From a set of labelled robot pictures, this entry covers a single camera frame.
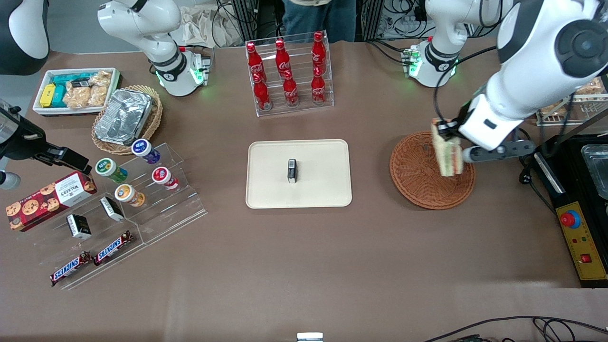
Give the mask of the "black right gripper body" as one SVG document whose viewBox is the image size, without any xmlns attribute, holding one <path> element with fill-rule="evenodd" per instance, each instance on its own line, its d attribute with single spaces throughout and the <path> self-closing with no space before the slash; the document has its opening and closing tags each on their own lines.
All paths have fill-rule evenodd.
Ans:
<svg viewBox="0 0 608 342">
<path fill-rule="evenodd" d="M 33 159 L 48 162 L 46 133 L 19 114 L 21 108 L 1 108 L 0 156 L 21 161 Z"/>
</svg>

